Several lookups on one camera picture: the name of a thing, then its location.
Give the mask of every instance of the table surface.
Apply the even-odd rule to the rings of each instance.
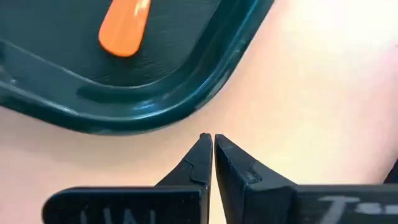
[[[395,5],[377,6],[380,8],[375,10],[371,1],[367,5],[361,3],[364,8],[356,12],[356,17],[350,17],[350,10],[357,10],[354,4],[345,4],[347,8],[342,9],[337,3],[329,2],[330,5],[325,6],[311,0],[299,2],[300,5],[294,1],[278,1],[223,89],[200,111],[167,128],[134,136],[94,136],[0,108],[0,223],[41,223],[40,210],[45,200],[72,186],[154,185],[178,164],[202,132],[226,135],[258,160],[297,183],[380,181],[376,173],[352,176],[350,172],[344,172],[337,162],[339,156],[329,154],[327,162],[336,164],[336,172],[332,172],[322,168],[326,162],[320,151],[304,154],[301,150],[290,150],[285,153],[267,147],[266,136],[274,133],[272,125],[275,123],[267,114],[270,98],[266,97],[265,90],[271,87],[268,73],[291,72],[288,69],[302,73],[330,70],[345,73],[340,69],[346,65],[346,60],[339,60],[342,55],[378,54],[375,49],[391,43],[388,38],[391,33],[378,31],[396,27],[398,16],[394,15],[398,5],[386,1],[386,4]],[[367,12],[373,12],[371,19],[367,19]],[[363,20],[369,24],[375,17],[384,19],[384,26],[356,26],[356,30],[350,27]],[[317,20],[323,21],[324,26],[317,26]],[[275,32],[277,38],[271,38],[270,32]],[[349,37],[364,38],[354,44]],[[329,60],[328,65],[321,62],[316,49],[330,43],[334,43],[333,49],[350,50],[326,52],[327,58],[323,59]],[[269,55],[261,53],[261,47],[265,45],[271,49]],[[304,50],[307,54],[298,53]],[[267,70],[256,66],[260,57],[265,57]],[[306,62],[314,62],[316,66],[305,66]],[[361,62],[353,60],[350,63],[360,65]],[[284,97],[294,97],[295,93],[289,91],[286,90]],[[277,112],[272,115],[272,119],[283,120]],[[284,148],[288,147],[291,145],[287,142]],[[210,223],[224,223],[215,173],[212,183]]]

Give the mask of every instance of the black plastic part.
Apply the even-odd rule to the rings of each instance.
[[[396,185],[296,185],[223,135],[215,155],[228,224],[398,223]]]
[[[386,179],[384,180],[385,184],[398,184],[398,161],[394,164],[390,173],[388,173]]]
[[[273,0],[152,1],[142,48],[108,55],[110,0],[0,1],[0,105],[86,133],[156,129],[225,84]]]
[[[216,174],[228,224],[288,223],[294,183],[225,136],[215,139]]]
[[[45,224],[206,224],[213,143],[201,134],[181,163],[155,187],[77,187],[45,203]]]

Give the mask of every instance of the orange handle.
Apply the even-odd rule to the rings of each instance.
[[[144,35],[150,0],[113,0],[99,30],[99,42],[108,52],[129,57],[138,51]]]

